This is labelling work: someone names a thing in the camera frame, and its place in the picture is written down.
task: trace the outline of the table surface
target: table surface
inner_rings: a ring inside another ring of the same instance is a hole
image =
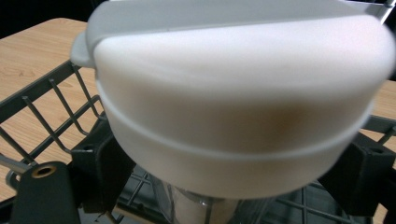
[[[72,21],[69,19],[55,19],[43,22],[30,29],[15,35],[0,39],[0,101],[6,99],[12,93],[32,83],[39,77],[47,74],[50,70],[69,59],[69,51],[76,35],[86,27],[85,22]],[[81,73],[91,94],[96,94],[94,87],[94,72],[83,68]],[[69,100],[72,109],[77,109],[85,102],[76,80],[69,78],[60,85],[65,98]],[[61,121],[67,118],[67,114],[57,102],[53,92],[46,93],[43,100],[35,102],[39,111],[48,120],[51,127],[57,127]],[[375,97],[374,115],[396,119],[396,83],[387,81]],[[95,121],[92,114],[87,114],[81,124],[87,130]],[[20,144],[30,151],[42,139],[45,130],[33,115],[23,110],[20,115],[12,117],[1,124],[11,136],[20,141]],[[363,131],[374,140],[380,138],[380,134]],[[82,135],[72,132],[63,134],[66,146],[72,147],[83,138]],[[10,158],[20,159],[14,150],[7,147],[7,143],[0,138],[0,152]],[[393,137],[386,146],[396,150],[396,139]],[[56,146],[50,146],[44,155],[37,158],[38,162],[63,161],[69,162],[69,155],[63,153]],[[0,201],[12,196],[15,192],[6,186],[4,178],[7,169],[0,166]],[[378,208],[375,215],[375,223],[382,223],[384,209]]]

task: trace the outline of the lid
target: lid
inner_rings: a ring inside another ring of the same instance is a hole
[[[73,63],[95,67],[96,45],[116,35],[303,21],[360,15],[356,9],[334,0],[282,1],[115,1],[104,2],[89,19],[85,32],[73,45]]]

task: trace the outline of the plastic container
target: plastic container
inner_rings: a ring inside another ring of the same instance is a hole
[[[93,13],[72,61],[96,69],[111,129],[144,169],[251,199],[331,168],[395,46],[377,19],[333,0],[128,1]]]

